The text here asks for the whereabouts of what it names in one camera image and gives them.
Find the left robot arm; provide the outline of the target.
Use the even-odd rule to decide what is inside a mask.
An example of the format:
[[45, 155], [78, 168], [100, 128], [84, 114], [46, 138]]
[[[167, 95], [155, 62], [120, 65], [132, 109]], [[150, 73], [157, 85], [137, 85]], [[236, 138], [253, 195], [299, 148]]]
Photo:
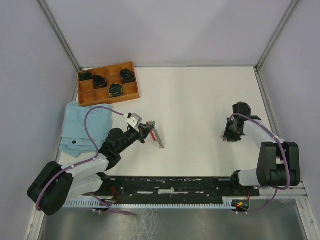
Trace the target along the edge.
[[111, 183], [106, 180], [105, 172], [118, 164], [121, 153], [132, 144], [137, 141], [145, 143], [153, 129], [153, 125], [142, 123], [137, 128], [128, 126], [126, 132], [113, 128], [97, 156], [69, 165], [55, 161], [47, 163], [27, 190], [27, 196], [40, 211], [51, 216], [68, 200], [95, 192], [106, 195], [111, 189]]

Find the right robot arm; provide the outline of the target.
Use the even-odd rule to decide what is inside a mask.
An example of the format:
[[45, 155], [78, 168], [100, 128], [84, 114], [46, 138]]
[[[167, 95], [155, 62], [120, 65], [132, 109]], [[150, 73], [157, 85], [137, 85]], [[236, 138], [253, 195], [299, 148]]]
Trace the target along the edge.
[[248, 137], [259, 149], [257, 167], [237, 170], [229, 183], [231, 193], [242, 195], [248, 187], [272, 187], [286, 190], [299, 185], [300, 154], [295, 142], [288, 142], [271, 132], [261, 118], [252, 115], [251, 107], [245, 102], [232, 106], [232, 115], [226, 120], [222, 134], [225, 142], [239, 142]]

